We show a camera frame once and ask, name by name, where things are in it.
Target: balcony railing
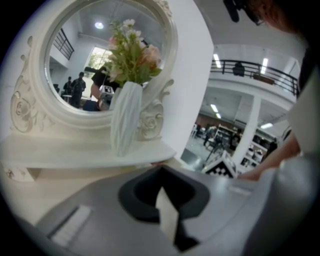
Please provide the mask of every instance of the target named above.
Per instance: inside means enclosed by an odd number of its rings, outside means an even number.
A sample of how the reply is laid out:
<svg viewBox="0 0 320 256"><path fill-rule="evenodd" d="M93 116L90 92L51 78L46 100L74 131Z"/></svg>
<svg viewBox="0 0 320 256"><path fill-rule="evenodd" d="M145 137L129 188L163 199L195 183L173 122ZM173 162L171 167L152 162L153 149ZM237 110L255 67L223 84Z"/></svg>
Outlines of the balcony railing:
<svg viewBox="0 0 320 256"><path fill-rule="evenodd" d="M56 35L54 42L54 46L65 56L68 60L70 60L71 55L74 53L74 48L69 42L64 30L61 28L58 34Z"/></svg>
<svg viewBox="0 0 320 256"><path fill-rule="evenodd" d="M212 61L211 73L233 74L234 76L248 77L259 80L269 85L282 88L284 91L297 95L298 80L280 70L272 67L266 67L264 74L261 73L262 65L240 61L240 60L220 60L220 66L217 67L215 60Z"/></svg>

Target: white ceiling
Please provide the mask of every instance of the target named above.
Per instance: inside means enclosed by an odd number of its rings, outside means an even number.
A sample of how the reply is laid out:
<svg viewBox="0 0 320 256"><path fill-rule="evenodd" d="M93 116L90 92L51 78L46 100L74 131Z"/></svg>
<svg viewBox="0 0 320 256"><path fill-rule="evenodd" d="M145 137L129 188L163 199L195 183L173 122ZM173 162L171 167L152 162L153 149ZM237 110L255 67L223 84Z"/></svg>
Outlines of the white ceiling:
<svg viewBox="0 0 320 256"><path fill-rule="evenodd" d="M114 21L123 22L127 19L136 21L134 28L142 32L148 44L161 48L164 33L153 14L137 3L120 0L105 0L91 4L78 13L79 32L103 40L112 36L109 24ZM101 22L103 29L97 29L95 23Z"/></svg>
<svg viewBox="0 0 320 256"><path fill-rule="evenodd" d="M268 25L256 26L243 10L239 13L240 21L235 23L231 20L223 0L194 1L203 15L215 46L257 46L302 61L306 44L298 36Z"/></svg>
<svg viewBox="0 0 320 256"><path fill-rule="evenodd" d="M234 123L240 121L247 123L250 117L253 97L249 94L208 87L200 108L200 113L216 118L216 113L211 108L215 104L221 114L222 120ZM281 136L283 131L289 126L286 121L287 111L277 105L262 100L258 117L258 126L266 123L273 123L274 127L268 132L275 136Z"/></svg>

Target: floor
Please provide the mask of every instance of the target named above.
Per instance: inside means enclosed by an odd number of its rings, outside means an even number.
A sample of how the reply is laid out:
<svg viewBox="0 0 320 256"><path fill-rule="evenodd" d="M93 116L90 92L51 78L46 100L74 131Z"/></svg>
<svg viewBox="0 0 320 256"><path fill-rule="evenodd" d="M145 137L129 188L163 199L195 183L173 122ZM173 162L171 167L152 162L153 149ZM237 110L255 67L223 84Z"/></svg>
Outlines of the floor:
<svg viewBox="0 0 320 256"><path fill-rule="evenodd" d="M203 138L193 138L190 137L185 149L194 153L195 155L197 155L198 157L201 158L201 160L203 161L203 163L206 163L206 160L212 150L212 147L209 147L209 149L207 149L204 146L204 139ZM213 160L219 153L217 152L216 154L211 154L209 160L207 161L207 163L209 163L211 160Z"/></svg>

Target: person in mirror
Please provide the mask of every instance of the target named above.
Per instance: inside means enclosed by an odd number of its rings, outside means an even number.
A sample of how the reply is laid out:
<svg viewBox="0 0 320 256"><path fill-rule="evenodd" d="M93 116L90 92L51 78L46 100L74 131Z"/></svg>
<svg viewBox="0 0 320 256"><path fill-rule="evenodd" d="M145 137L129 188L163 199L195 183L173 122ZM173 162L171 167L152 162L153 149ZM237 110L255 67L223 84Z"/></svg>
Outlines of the person in mirror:
<svg viewBox="0 0 320 256"><path fill-rule="evenodd" d="M296 34L302 37L308 44L302 61L298 81L299 93L303 90L312 71L319 68L319 36L313 29L313 25L319 23L317 8L313 8L311 0L246 0L249 10L272 26L286 33ZM293 131L284 144L274 150L257 168L240 175L239 179L258 181L261 174L270 169L278 168L283 160L297 156L300 146Z"/></svg>
<svg viewBox="0 0 320 256"><path fill-rule="evenodd" d="M71 93L71 106L76 109L80 108L82 93L86 89L86 82L83 80L85 73L80 72L79 78L71 83L72 93Z"/></svg>
<svg viewBox="0 0 320 256"><path fill-rule="evenodd" d="M94 106L94 111L109 110L112 97L110 97L110 99L106 99L106 97L101 93L100 87L108 86L113 89L113 92L116 92L117 88L119 88L119 84L117 82L110 82L110 76L107 74L107 69L104 66L94 74L92 81L91 95L98 100Z"/></svg>
<svg viewBox="0 0 320 256"><path fill-rule="evenodd" d="M68 82L66 82L63 86L63 90L64 90L64 95L71 95L72 93L72 81L71 81L71 76L68 77Z"/></svg>

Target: white pillar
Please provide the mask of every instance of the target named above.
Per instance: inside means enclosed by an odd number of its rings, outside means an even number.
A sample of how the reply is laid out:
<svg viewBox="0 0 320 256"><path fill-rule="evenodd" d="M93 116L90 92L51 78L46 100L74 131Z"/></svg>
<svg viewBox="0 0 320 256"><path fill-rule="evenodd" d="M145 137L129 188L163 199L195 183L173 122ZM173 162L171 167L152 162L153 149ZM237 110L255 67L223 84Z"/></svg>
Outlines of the white pillar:
<svg viewBox="0 0 320 256"><path fill-rule="evenodd" d="M257 125L258 125L260 107L261 107L261 98L259 96L254 96L249 120L246 124L240 143L236 147L236 150L232 157L232 160L236 166L241 164L250 146L250 143L255 136Z"/></svg>

